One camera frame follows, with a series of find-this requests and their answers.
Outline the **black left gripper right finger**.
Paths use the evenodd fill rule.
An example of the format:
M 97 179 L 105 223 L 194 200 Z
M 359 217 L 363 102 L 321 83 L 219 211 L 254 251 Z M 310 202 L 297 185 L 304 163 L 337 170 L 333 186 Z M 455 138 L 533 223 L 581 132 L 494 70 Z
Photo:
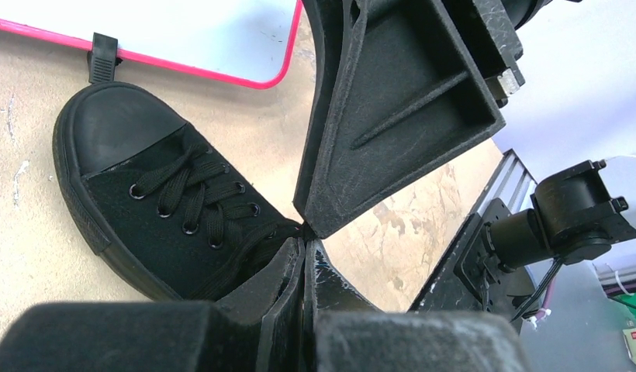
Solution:
M 513 327 L 483 312 L 383 312 L 306 244 L 303 361 L 308 371 L 529 371 Z

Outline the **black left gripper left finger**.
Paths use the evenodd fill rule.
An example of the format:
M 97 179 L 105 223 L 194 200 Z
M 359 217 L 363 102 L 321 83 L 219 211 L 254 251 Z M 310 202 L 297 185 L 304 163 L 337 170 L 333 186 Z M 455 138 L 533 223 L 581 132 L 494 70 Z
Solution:
M 216 302 L 61 302 L 24 312 L 0 342 L 0 371 L 294 371 L 305 248 Z

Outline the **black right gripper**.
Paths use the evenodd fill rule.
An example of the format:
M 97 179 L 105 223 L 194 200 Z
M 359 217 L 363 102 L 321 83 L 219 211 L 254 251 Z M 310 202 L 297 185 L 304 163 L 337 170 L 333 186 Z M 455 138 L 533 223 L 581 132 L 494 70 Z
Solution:
M 327 238 L 504 124 L 548 1 L 306 1 L 316 89 L 293 204 Z

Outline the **black shoe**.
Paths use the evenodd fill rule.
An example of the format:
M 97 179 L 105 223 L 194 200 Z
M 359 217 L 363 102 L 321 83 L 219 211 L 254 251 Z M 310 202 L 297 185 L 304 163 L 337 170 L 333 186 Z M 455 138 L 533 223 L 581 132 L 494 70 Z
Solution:
M 72 96 L 52 151 L 92 252 L 153 300 L 217 301 L 301 232 L 188 120 L 133 84 Z

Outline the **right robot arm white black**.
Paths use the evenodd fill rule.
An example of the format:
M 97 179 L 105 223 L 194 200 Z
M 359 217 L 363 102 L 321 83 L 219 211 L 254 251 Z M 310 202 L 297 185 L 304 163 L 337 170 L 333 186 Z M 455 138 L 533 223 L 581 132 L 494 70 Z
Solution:
M 327 238 L 383 199 L 489 139 L 524 84 L 517 30 L 543 1 L 306 1 L 316 91 L 296 210 Z M 630 204 L 612 197 L 604 161 L 540 182 L 532 207 L 473 218 L 444 258 L 476 308 L 525 311 L 558 270 L 636 239 Z

